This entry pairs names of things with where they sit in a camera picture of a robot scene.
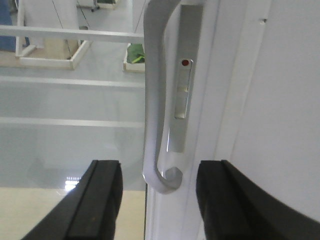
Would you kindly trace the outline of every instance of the floor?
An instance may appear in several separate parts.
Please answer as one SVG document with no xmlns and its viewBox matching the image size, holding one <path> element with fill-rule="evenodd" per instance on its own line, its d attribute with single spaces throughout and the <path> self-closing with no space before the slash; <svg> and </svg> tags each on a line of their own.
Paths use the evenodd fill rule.
<svg viewBox="0 0 320 240">
<path fill-rule="evenodd" d="M 79 25 L 131 32 L 131 9 L 131 0 L 78 8 Z M 76 70 L 0 67 L 1 238 L 27 233 L 91 160 L 116 159 L 124 192 L 115 239 L 143 239 L 145 76 L 123 71 L 127 45 L 93 42 Z"/>
<path fill-rule="evenodd" d="M 0 187 L 0 235 L 23 238 L 66 195 L 63 189 Z M 123 192 L 114 240 L 143 240 L 145 192 Z"/>
</svg>

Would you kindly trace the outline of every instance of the glass pane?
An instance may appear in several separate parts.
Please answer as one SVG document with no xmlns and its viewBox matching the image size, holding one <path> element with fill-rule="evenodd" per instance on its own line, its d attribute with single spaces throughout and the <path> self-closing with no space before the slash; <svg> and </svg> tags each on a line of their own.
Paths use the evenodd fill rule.
<svg viewBox="0 0 320 240">
<path fill-rule="evenodd" d="M 92 42 L 74 70 L 0 67 L 1 238 L 21 239 L 98 159 L 121 163 L 115 240 L 143 239 L 145 75 L 124 70 L 127 47 Z"/>
<path fill-rule="evenodd" d="M 14 26 L 123 33 L 136 32 L 145 4 L 145 0 L 20 0 L 19 7 L 19 1 L 8 2 Z"/>
</svg>

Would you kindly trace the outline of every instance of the wall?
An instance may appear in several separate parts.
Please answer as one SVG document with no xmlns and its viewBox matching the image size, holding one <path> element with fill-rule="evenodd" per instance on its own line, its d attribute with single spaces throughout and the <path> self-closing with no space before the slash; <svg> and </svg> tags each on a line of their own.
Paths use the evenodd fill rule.
<svg viewBox="0 0 320 240">
<path fill-rule="evenodd" d="M 318 221 L 319 9 L 313 0 L 272 2 L 230 158 L 268 193 Z"/>
</svg>

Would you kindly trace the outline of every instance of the red indicator dot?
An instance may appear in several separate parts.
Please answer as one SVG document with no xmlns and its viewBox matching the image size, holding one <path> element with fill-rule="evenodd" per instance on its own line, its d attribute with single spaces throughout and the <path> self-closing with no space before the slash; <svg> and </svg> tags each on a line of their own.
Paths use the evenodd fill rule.
<svg viewBox="0 0 320 240">
<path fill-rule="evenodd" d="M 182 66 L 188 66 L 189 65 L 189 60 L 184 59 L 184 60 L 182 60 L 181 64 L 182 64 Z"/>
</svg>

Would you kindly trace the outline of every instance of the door handle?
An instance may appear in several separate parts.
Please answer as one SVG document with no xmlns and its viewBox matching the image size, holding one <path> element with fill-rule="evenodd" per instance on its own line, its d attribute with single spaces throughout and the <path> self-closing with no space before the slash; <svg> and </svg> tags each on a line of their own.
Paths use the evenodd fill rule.
<svg viewBox="0 0 320 240">
<path fill-rule="evenodd" d="M 150 0 L 144 11 L 145 133 L 142 174 L 159 193 L 170 193 L 182 183 L 183 173 L 172 167 L 162 175 L 158 159 L 166 107 L 166 59 L 164 34 L 173 11 L 181 0 Z"/>
</svg>

